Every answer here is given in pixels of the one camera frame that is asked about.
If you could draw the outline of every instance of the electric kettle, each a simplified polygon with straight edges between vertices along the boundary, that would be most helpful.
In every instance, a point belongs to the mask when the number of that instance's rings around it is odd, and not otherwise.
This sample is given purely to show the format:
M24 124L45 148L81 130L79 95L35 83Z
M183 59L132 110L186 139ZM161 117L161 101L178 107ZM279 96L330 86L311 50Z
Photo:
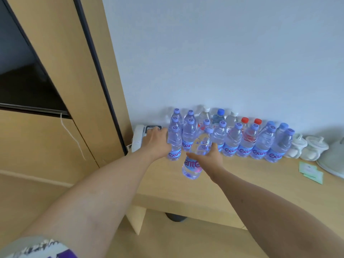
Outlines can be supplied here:
M344 178L344 138L331 144L316 162L327 172Z

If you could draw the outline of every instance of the person's right hand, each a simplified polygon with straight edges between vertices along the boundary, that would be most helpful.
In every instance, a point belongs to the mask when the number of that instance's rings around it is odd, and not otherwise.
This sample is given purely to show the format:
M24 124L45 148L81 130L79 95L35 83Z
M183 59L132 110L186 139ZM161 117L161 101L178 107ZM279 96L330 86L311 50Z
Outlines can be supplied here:
M195 153L187 152L187 156L197 160L200 166L208 174L211 180L215 179L215 172L223 167L223 160L220 152L217 150L217 144L213 143L208 154L196 155Z

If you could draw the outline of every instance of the bottle label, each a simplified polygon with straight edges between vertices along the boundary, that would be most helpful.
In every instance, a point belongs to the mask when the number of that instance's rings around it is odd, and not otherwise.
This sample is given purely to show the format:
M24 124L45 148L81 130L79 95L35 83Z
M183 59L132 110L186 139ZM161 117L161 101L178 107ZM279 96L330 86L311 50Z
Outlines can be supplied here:
M172 158L177 158L180 156L180 154L182 153L182 149L180 148L179 150L173 151L171 150L169 153L169 156Z
M242 145L240 145L238 147L238 151L243 154L243 155L248 155L249 153L251 153L253 147L243 147Z
M222 145L217 145L217 150L218 150L219 152L221 152L221 150L222 150L222 148L223 148L223 145L224 145L224 144L222 144Z
M230 147L226 143L223 146L223 150L226 151L227 153L230 153L230 154L235 154L237 149L238 149L238 147Z
M268 152L268 149L267 150L263 150L263 149L259 149L256 146L254 146L254 148L252 149L252 153L254 155L257 155L257 156L265 156L267 152Z
M193 142L186 142L184 139L182 139L182 146L183 149L189 150L192 146Z
M192 172L198 173L202 171L199 162L197 160L189 158L188 156L184 161L184 165L187 167L187 169L189 169Z
M268 156L268 158L278 160L278 159L281 159L284 154L285 154L285 152L284 153L277 153L276 151L270 149L267 153L267 156Z

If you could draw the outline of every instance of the wooden desk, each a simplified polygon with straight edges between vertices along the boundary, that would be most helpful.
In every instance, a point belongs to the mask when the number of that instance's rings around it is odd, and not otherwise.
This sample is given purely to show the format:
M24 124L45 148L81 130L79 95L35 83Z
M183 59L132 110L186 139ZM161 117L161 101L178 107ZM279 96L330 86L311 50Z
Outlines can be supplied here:
M196 180L183 176L185 152L178 161L166 158L148 168L127 212L139 234L146 208L245 229L222 190L202 171ZM320 185L299 173L298 159L265 160L223 157L227 170L307 210L344 238L344 180L324 172Z

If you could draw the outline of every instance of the telephone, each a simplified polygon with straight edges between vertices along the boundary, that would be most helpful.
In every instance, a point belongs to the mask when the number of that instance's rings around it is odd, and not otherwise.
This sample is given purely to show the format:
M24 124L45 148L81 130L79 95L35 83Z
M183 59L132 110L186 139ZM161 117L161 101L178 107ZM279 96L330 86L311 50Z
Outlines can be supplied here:
M132 144L131 144L131 152L135 152L141 147L142 144L142 138L147 135L147 131L149 129L152 129L153 127L157 126L159 129L161 129L161 126L158 125L137 125L134 130L134 136L132 137Z

